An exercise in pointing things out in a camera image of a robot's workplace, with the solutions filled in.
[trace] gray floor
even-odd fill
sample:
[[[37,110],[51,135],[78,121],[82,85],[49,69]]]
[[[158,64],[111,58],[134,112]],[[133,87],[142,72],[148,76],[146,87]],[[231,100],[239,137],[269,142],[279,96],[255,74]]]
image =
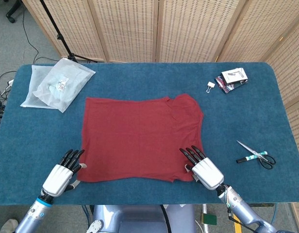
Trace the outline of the gray floor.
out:
[[[19,9],[13,15],[16,19],[16,23],[14,24],[11,24],[5,17],[13,2],[11,0],[8,3],[2,3],[0,6],[0,75],[10,70],[17,70],[23,64],[31,64],[36,54],[36,51],[29,49],[30,45],[26,41],[22,28],[23,10]],[[55,49],[46,39],[28,11],[25,12],[25,28],[30,42],[39,50],[39,56],[59,59]],[[40,59],[37,63],[53,62]],[[14,73],[3,76],[0,88],[4,89],[7,81],[13,79],[13,77]],[[22,219],[28,208],[29,206],[0,206],[0,228],[11,217]],[[259,207],[255,208],[255,210],[264,219],[271,221],[274,207]],[[200,205],[195,206],[195,211],[196,219],[200,220]],[[217,226],[209,227],[211,233],[234,232],[234,224],[228,220],[227,210],[223,204],[209,204],[208,213],[217,216]],[[274,221],[274,226],[277,229],[298,232],[290,204],[278,204],[278,213]],[[51,215],[46,217],[42,227],[38,230],[39,233],[84,233],[85,231],[86,218],[80,206],[54,206]],[[242,232],[249,233],[250,231],[242,228]]]

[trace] scissors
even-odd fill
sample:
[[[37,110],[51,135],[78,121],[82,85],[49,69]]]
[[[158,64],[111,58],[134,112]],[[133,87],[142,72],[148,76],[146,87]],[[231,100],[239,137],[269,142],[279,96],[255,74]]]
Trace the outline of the scissors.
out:
[[[257,153],[255,150],[246,146],[242,142],[239,142],[238,140],[237,140],[237,142],[253,154],[253,155],[241,158],[241,159],[237,159],[236,160],[237,163],[241,163],[241,162],[245,162],[245,161],[249,161],[249,160],[258,158],[260,160],[261,165],[268,170],[272,169],[273,165],[276,164],[276,160],[273,157],[271,157],[270,155],[268,155],[267,151]]]

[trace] small box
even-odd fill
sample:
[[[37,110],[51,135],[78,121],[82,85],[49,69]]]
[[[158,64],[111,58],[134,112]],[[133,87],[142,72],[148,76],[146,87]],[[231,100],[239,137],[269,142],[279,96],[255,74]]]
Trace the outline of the small box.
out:
[[[248,77],[243,68],[236,68],[221,73],[225,85],[246,82]]]

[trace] chair wheel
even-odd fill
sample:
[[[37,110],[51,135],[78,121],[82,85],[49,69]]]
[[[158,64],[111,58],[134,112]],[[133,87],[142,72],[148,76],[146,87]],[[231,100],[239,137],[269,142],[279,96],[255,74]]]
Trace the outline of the chair wheel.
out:
[[[15,22],[15,19],[13,18],[13,17],[7,17],[8,18],[8,20],[9,20],[9,22],[11,22],[11,23],[14,23]]]

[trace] binder clip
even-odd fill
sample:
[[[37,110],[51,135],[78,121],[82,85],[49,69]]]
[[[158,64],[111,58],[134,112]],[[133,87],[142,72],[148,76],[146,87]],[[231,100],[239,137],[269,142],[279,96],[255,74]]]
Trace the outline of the binder clip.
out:
[[[208,89],[206,90],[207,93],[210,93],[210,90],[215,86],[214,83],[208,82]]]

